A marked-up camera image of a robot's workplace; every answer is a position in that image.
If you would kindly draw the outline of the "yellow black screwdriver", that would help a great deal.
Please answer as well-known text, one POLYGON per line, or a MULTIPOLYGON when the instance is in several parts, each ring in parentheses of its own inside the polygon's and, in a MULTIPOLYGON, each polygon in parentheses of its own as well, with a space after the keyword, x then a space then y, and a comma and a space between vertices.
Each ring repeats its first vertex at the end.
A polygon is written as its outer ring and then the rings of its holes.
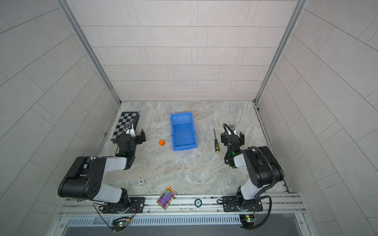
POLYGON ((220 152, 220 147, 219 147, 219 143, 218 143, 217 134, 216 134, 215 129, 214 129, 214 136, 215 136, 215 139, 214 139, 214 142, 215 142, 215 152, 220 152))

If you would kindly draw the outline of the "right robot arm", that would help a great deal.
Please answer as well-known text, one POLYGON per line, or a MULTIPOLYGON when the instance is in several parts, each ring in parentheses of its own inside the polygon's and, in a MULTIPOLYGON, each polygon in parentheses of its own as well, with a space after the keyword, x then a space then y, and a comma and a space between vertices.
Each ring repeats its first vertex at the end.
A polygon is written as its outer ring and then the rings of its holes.
POLYGON ((267 146, 251 146, 241 149, 245 144, 245 135, 236 135, 234 129, 223 124, 224 133, 221 142, 227 147, 224 163, 232 168, 247 168, 247 182, 238 188, 233 203, 241 211, 247 211, 262 199, 261 194, 283 181, 284 172, 267 146))

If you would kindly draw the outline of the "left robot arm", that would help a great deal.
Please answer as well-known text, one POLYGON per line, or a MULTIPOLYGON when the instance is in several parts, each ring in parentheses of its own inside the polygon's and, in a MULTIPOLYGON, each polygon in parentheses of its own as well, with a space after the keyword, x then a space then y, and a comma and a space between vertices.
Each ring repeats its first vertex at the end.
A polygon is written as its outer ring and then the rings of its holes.
POLYGON ((112 211, 125 211, 130 206, 127 190, 103 183, 103 175, 130 169, 135 160, 137 145, 145 141, 143 130, 137 136, 126 131, 118 138, 119 152, 115 156, 77 157, 60 183, 58 195, 62 198, 104 202, 112 211))

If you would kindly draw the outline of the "blue plastic bin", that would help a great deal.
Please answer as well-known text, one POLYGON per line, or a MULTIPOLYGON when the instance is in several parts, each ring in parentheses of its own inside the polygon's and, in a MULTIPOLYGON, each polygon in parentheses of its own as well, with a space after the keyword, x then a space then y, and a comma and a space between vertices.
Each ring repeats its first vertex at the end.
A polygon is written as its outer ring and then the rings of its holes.
POLYGON ((192 112, 171 114, 170 123, 173 151, 197 148, 197 136, 192 112))

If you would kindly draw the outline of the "black white checkerboard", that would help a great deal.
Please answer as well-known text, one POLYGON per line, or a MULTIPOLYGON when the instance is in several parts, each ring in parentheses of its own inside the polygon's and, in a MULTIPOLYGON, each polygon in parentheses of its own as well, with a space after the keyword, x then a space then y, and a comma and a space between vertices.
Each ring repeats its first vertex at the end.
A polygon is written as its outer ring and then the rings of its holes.
POLYGON ((117 125, 111 137, 111 141, 116 144, 118 142, 119 136, 123 132, 130 130, 131 125, 134 129, 136 129, 139 117, 139 112, 122 112, 120 118, 117 121, 117 125))

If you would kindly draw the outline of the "small white round gear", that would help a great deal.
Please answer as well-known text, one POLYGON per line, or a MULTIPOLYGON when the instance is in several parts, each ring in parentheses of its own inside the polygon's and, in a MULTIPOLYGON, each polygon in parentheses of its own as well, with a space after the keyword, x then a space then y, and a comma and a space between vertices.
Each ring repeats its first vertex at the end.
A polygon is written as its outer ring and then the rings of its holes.
POLYGON ((145 184, 145 179, 144 178, 139 178, 137 181, 138 186, 143 186, 145 184))

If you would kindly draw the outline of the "colourful card box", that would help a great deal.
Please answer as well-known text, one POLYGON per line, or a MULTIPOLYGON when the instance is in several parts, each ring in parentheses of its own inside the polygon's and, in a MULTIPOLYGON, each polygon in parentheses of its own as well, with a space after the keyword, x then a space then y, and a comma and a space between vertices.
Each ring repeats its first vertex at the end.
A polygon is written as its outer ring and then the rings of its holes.
POLYGON ((172 202, 173 198, 176 196, 176 192, 171 188, 167 187, 165 191, 157 200, 157 204, 164 210, 167 210, 169 204, 172 202))

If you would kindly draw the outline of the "right circuit board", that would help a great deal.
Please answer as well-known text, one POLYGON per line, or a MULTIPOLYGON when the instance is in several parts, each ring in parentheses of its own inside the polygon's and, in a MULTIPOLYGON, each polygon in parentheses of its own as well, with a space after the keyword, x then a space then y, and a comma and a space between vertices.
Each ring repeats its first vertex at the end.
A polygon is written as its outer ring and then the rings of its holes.
POLYGON ((255 226, 256 217, 254 215, 240 214, 239 218, 241 222, 241 228, 250 229, 255 226))

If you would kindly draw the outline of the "circuit board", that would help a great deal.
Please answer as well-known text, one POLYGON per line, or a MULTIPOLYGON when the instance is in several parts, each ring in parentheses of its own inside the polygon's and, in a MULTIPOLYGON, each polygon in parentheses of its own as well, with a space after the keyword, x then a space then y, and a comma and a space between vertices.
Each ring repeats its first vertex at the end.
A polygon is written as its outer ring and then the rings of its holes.
POLYGON ((130 217, 120 217, 112 222, 112 228, 115 232, 121 232, 123 231, 126 227, 128 227, 129 223, 131 221, 130 217))
POLYGON ((255 226, 256 217, 254 215, 240 214, 239 218, 241 222, 241 228, 250 229, 255 226))

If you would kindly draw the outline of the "white ventilation grille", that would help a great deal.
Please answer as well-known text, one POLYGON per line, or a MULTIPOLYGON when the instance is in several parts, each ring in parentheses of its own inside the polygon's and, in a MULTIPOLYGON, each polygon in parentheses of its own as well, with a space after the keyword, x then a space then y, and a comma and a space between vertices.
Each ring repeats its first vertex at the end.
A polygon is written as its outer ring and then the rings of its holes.
MULTIPOLYGON (((111 225, 116 217, 70 217, 69 227, 100 227, 111 225)), ((174 226, 174 225, 241 225, 238 215, 148 215, 136 216, 130 226, 174 226)))

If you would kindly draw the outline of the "left circuit board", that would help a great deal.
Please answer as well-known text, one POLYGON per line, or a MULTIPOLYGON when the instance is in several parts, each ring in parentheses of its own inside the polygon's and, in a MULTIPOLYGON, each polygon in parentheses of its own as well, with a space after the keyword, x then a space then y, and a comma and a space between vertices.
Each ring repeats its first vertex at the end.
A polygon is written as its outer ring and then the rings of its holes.
POLYGON ((126 227, 128 227, 129 223, 131 221, 130 217, 120 217, 112 222, 112 228, 115 232, 121 232, 123 231, 126 227))

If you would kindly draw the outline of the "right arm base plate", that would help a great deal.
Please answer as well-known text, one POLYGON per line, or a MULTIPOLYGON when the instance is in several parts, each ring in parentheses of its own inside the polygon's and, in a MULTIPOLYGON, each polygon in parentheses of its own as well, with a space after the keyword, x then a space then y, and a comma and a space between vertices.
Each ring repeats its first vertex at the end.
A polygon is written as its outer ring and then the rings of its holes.
POLYGON ((224 212, 254 212, 263 211, 261 200, 245 200, 243 197, 222 196, 217 203, 223 206, 224 212))

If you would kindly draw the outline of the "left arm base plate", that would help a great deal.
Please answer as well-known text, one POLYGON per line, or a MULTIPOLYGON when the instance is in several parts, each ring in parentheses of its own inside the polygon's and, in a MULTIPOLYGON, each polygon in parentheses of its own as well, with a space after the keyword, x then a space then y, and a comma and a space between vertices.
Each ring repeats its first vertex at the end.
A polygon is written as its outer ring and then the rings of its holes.
POLYGON ((118 203, 105 203, 99 207, 99 211, 104 214, 142 213, 144 204, 144 197, 128 197, 118 203))

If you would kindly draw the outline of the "aluminium front rail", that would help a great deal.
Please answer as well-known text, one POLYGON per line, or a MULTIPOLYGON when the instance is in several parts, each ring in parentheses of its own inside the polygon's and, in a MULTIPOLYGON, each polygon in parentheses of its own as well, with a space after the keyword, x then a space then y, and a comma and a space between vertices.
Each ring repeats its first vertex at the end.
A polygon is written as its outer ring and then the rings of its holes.
POLYGON ((223 206, 217 203, 222 196, 234 196, 233 194, 205 194, 205 195, 176 195, 169 204, 167 210, 162 209, 158 204, 158 195, 135 195, 129 197, 144 197, 145 204, 142 213, 135 213, 135 216, 148 215, 211 215, 211 214, 246 214, 258 215, 270 211, 271 213, 305 213, 305 207, 298 194, 286 192, 268 192, 270 199, 261 199, 263 211, 254 212, 224 212, 223 206))

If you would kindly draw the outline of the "left aluminium corner post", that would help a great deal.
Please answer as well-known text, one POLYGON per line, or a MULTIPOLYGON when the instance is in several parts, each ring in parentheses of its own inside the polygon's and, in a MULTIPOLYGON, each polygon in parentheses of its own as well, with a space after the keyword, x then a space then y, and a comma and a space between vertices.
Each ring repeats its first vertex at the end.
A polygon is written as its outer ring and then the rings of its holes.
POLYGON ((103 69, 102 65, 100 64, 100 61, 98 57, 96 56, 92 46, 89 44, 89 41, 87 40, 83 30, 81 29, 81 26, 79 25, 77 19, 75 18, 70 6, 68 5, 67 1, 64 0, 57 0, 57 4, 62 10, 64 16, 66 17, 68 23, 70 24, 71 28, 73 29, 74 33, 76 34, 79 42, 83 46, 84 50, 86 51, 89 59, 91 60, 92 64, 94 65, 95 69, 97 70, 98 74, 102 78, 102 80, 105 82, 109 90, 111 91, 112 95, 114 96, 117 103, 120 105, 122 101, 118 97, 114 87, 112 86, 108 76, 106 75, 105 70, 103 69))

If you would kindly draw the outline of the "aluminium corner post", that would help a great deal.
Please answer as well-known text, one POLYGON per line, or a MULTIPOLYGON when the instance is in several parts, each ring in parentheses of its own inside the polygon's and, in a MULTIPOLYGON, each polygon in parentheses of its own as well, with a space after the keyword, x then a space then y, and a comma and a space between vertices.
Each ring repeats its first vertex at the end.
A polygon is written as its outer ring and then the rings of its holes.
POLYGON ((108 76, 106 75, 105 70, 103 69, 102 65, 100 64, 100 61, 98 57, 96 56, 92 46, 89 44, 89 41, 87 40, 83 30, 81 29, 81 26, 79 25, 77 19, 75 18, 70 6, 68 5, 67 1, 64 0, 57 0, 57 4, 62 10, 64 16, 66 17, 68 23, 70 24, 71 28, 73 29, 74 33, 76 34, 79 42, 83 46, 84 50, 86 51, 89 59, 91 60, 92 64, 94 65, 95 69, 97 70, 98 74, 102 78, 102 80, 105 82, 109 90, 111 91, 112 95, 114 96, 117 103, 120 105, 122 101, 118 97, 114 87, 112 86, 108 76))
POLYGON ((291 18, 288 22, 287 28, 286 28, 286 30, 283 34, 283 37, 280 41, 280 44, 277 48, 277 51, 274 55, 272 62, 271 62, 271 65, 269 66, 267 74, 266 74, 266 76, 265 76, 265 78, 262 82, 261 88, 258 92, 256 99, 255 99, 255 104, 258 104, 259 101, 262 99, 263 93, 264 93, 264 91, 265 91, 265 89, 268 85, 268 82, 269 82, 269 80, 270 80, 279 60, 280 60, 280 57, 282 56, 282 54, 284 52, 284 49, 285 49, 287 43, 289 42, 289 39, 290 39, 290 37, 291 37, 291 35, 292 35, 292 33, 295 29, 295 26, 296 26, 301 14, 302 14, 304 8, 305 8, 306 3, 307 3, 306 0, 299 0, 297 2, 297 5, 294 9, 294 12, 293 12, 293 14, 292 14, 292 16, 291 16, 291 18))

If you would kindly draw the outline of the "right aluminium corner post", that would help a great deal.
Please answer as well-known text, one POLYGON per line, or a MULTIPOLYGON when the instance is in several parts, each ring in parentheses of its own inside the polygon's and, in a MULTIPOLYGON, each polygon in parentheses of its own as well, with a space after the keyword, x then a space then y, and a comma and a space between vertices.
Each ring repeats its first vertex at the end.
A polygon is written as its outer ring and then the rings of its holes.
POLYGON ((277 48, 277 51, 274 55, 272 62, 271 62, 271 65, 269 66, 267 74, 266 74, 266 76, 265 76, 265 78, 262 82, 261 88, 258 92, 256 99, 255 99, 255 104, 258 104, 259 101, 262 99, 263 93, 264 93, 264 91, 265 91, 265 89, 268 85, 268 82, 269 82, 269 80, 270 80, 279 60, 280 60, 280 57, 282 56, 282 54, 284 52, 284 49, 285 49, 287 43, 289 42, 289 39, 290 39, 290 37, 291 37, 291 35, 292 35, 292 33, 295 29, 295 26, 296 26, 301 14, 302 14, 304 8, 305 8, 306 3, 307 3, 306 0, 299 0, 297 2, 297 5, 294 9, 294 12, 293 12, 293 14, 292 14, 292 16, 291 16, 291 18, 288 22, 287 28, 286 28, 286 30, 283 34, 283 37, 280 41, 280 44, 277 48))

